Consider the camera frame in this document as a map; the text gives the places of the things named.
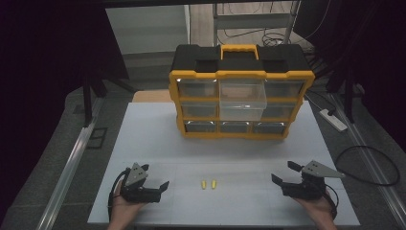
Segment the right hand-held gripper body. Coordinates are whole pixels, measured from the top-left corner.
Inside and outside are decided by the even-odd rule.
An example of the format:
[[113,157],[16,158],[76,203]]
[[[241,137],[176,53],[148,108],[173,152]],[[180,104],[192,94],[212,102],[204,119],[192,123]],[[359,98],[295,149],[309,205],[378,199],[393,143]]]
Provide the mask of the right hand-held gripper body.
[[299,184],[283,182],[282,194],[293,198],[316,200],[326,192],[325,178],[344,178],[342,172],[338,172],[315,160],[310,161],[298,172],[302,176]]

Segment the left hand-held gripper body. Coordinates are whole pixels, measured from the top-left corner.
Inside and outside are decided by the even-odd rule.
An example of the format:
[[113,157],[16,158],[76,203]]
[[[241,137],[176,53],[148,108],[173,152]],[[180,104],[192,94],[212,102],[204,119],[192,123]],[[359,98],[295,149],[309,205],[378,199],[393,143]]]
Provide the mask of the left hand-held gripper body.
[[121,196],[132,203],[153,203],[159,202],[161,192],[159,189],[146,188],[144,183],[147,180],[147,172],[143,172],[138,163],[134,163],[125,172],[122,182]]

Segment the clear plastic drawer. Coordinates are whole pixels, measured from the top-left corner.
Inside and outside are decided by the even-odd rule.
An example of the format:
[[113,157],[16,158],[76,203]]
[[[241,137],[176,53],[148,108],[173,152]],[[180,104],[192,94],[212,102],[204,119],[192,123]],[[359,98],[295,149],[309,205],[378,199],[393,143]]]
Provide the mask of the clear plastic drawer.
[[266,106],[263,80],[229,79],[219,82],[221,121],[259,121]]

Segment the person's right hand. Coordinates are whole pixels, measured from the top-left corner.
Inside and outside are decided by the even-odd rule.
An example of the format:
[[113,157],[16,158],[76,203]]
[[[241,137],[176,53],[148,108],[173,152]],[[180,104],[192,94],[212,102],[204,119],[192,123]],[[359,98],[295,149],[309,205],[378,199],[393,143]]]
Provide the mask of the person's right hand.
[[332,208],[326,198],[321,197],[317,200],[295,198],[295,201],[297,201],[305,209],[309,217],[314,222],[327,222],[328,220],[333,221],[331,213]]

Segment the person's left hand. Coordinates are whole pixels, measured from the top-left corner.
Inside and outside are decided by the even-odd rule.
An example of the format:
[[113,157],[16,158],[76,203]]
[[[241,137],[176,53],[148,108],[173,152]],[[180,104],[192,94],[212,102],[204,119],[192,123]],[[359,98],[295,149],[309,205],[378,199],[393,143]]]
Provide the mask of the person's left hand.
[[145,203],[131,203],[121,196],[122,181],[120,181],[113,195],[111,224],[128,225],[138,213],[146,206]]

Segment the black floor grate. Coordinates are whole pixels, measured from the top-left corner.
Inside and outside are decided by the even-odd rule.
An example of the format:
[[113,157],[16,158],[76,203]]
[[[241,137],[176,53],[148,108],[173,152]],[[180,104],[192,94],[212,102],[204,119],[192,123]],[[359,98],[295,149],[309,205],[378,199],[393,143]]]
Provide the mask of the black floor grate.
[[89,137],[87,148],[89,150],[101,149],[106,138],[107,130],[107,127],[94,128]]

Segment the white power strip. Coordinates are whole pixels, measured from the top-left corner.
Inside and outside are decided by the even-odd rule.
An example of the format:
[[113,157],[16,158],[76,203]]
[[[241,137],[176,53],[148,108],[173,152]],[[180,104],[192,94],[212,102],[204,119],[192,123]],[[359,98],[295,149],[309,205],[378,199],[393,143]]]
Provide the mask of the white power strip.
[[348,129],[348,127],[341,122],[335,115],[329,115],[327,109],[323,109],[319,112],[319,114],[330,124],[332,125],[337,131],[342,132]]

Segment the wooden board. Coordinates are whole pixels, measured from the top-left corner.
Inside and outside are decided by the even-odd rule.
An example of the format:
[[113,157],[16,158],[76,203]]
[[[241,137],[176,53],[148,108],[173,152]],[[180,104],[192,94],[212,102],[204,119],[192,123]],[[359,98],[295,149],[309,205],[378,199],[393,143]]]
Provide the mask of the wooden board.
[[134,103],[171,103],[167,89],[137,91],[132,99]]

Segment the black stand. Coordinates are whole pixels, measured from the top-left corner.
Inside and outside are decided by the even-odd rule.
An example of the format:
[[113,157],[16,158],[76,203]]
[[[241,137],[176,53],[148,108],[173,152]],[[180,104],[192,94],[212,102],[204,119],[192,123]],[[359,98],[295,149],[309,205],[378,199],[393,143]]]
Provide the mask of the black stand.
[[354,86],[355,86],[354,73],[350,67],[335,70],[329,77],[329,80],[327,82],[328,93],[337,93],[341,87],[344,87],[344,112],[346,117],[352,124],[354,123],[352,115]]
[[103,80],[110,81],[129,93],[136,93],[138,91],[137,88],[103,71],[98,71],[95,74],[85,74],[82,77],[84,127],[88,127],[93,120],[91,92],[94,92],[97,98],[104,98],[107,94],[107,88],[104,85]]

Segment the set of small clear drawers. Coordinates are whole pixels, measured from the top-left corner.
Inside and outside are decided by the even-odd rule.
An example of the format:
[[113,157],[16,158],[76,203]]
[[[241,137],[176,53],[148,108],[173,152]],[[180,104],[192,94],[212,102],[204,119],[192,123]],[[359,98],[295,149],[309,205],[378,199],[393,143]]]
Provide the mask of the set of small clear drawers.
[[302,101],[304,80],[263,80],[267,106],[255,122],[221,121],[219,119],[219,82],[221,80],[178,79],[180,129],[189,136],[268,135],[283,136]]

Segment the black and yellow storage organizer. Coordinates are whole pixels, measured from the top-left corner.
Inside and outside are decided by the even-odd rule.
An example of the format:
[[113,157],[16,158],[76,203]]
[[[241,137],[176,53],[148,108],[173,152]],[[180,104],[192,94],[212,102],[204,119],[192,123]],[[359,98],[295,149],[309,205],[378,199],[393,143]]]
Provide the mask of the black and yellow storage organizer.
[[[304,80],[302,101],[296,116],[281,137],[272,138],[268,135],[242,136],[208,136],[198,134],[189,136],[180,129],[178,111],[180,110],[177,90],[178,79],[187,80]],[[254,140],[284,139],[289,128],[296,120],[297,114],[304,102],[306,90],[312,85],[315,75],[309,67],[302,48],[295,44],[283,44],[275,47],[260,47],[253,44],[218,45],[201,47],[199,45],[180,45],[175,51],[172,66],[169,71],[169,93],[176,108],[176,123],[183,136],[189,138],[244,138]]]

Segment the white panel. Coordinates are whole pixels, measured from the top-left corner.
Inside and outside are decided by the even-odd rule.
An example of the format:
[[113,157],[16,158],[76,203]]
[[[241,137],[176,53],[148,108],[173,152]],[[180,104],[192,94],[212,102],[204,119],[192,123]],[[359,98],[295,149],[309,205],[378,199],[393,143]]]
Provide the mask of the white panel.
[[173,52],[190,43],[187,5],[105,10],[123,55]]

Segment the metal floor rail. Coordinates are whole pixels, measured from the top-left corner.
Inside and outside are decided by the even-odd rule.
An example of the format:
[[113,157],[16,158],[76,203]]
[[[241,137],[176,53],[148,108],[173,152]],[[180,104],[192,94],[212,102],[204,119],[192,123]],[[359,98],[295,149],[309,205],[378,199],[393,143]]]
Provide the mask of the metal floor rail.
[[[366,148],[367,143],[362,137],[356,123],[346,115],[344,105],[340,97],[336,94],[327,95],[336,106],[336,113],[342,119],[343,123],[348,127],[348,134],[355,146],[360,146],[360,156],[364,161],[372,179],[376,183],[389,183],[389,179],[384,175],[383,169],[378,165],[378,161],[372,155],[372,151]],[[395,190],[395,186],[380,186],[379,191],[383,195],[398,227],[401,230],[406,230],[406,205],[401,200],[399,194]]]
[[63,200],[67,195],[67,192],[72,183],[76,170],[79,166],[80,159],[83,156],[90,136],[98,120],[103,103],[104,103],[103,98],[97,98],[91,105],[92,115],[90,117],[90,122],[80,130],[79,137],[71,150],[67,162],[61,172],[59,180],[54,188],[54,191],[47,203],[47,206],[35,230],[53,229],[56,218],[62,206]]

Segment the grey metal shelf frame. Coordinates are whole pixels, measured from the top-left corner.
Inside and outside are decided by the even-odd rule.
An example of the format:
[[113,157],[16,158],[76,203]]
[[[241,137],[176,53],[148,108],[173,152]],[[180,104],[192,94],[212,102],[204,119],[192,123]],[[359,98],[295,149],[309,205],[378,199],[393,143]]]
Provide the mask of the grey metal shelf frame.
[[220,30],[276,30],[284,29],[282,44],[288,44],[301,5],[300,0],[293,0],[289,12],[237,13],[224,14],[218,10],[218,4],[213,4],[214,35],[213,44],[220,43]]

